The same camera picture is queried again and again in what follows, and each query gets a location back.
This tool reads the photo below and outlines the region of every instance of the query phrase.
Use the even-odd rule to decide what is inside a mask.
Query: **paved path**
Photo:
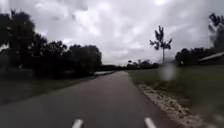
[[[131,82],[126,72],[83,82],[53,93],[0,107],[0,128],[145,128],[151,117],[157,128],[177,128]]]

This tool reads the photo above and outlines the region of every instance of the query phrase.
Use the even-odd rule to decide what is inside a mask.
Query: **white road marking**
[[[149,117],[145,118],[145,124],[147,128],[156,128],[156,125],[153,123],[153,121]]]
[[[72,128],[81,128],[83,124],[83,121],[81,119],[76,119]]]

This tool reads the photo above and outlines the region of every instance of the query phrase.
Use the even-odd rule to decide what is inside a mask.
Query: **sky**
[[[1,12],[22,10],[36,31],[67,45],[96,45],[104,64],[128,60],[158,62],[162,51],[149,45],[161,25],[173,38],[166,57],[182,48],[211,47],[208,16],[224,14],[222,0],[0,0]]]

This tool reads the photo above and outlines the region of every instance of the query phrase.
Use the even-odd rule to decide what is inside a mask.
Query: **grass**
[[[57,89],[72,86],[82,81],[94,79],[97,76],[89,76],[76,79],[35,79],[27,71],[11,74],[0,73],[0,105],[24,100],[32,96],[51,92]]]
[[[223,66],[180,68],[175,79],[168,82],[161,80],[156,69],[128,72],[137,85],[146,84],[174,96],[181,105],[202,115],[206,121],[224,120]]]

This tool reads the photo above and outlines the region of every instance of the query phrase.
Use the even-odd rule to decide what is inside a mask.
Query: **tree trunk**
[[[163,48],[163,64],[165,62],[165,49]]]

